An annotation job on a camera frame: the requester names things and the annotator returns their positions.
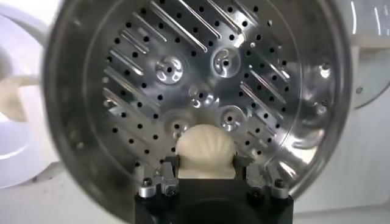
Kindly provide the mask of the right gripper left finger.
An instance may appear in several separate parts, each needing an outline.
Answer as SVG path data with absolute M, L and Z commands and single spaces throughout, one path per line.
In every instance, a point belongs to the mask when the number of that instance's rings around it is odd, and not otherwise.
M 143 166 L 142 180 L 138 187 L 141 198 L 152 198 L 158 193 L 173 197 L 179 190 L 179 156 L 166 157 L 159 168 Z

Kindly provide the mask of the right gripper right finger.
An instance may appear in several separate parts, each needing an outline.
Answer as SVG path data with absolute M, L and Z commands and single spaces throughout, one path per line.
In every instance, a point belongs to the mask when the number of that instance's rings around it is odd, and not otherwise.
M 267 190 L 271 197 L 281 200 L 289 197 L 289 187 L 275 165 L 262 166 L 249 158 L 235 155 L 233 166 L 236 178 L 244 179 L 254 191 Z

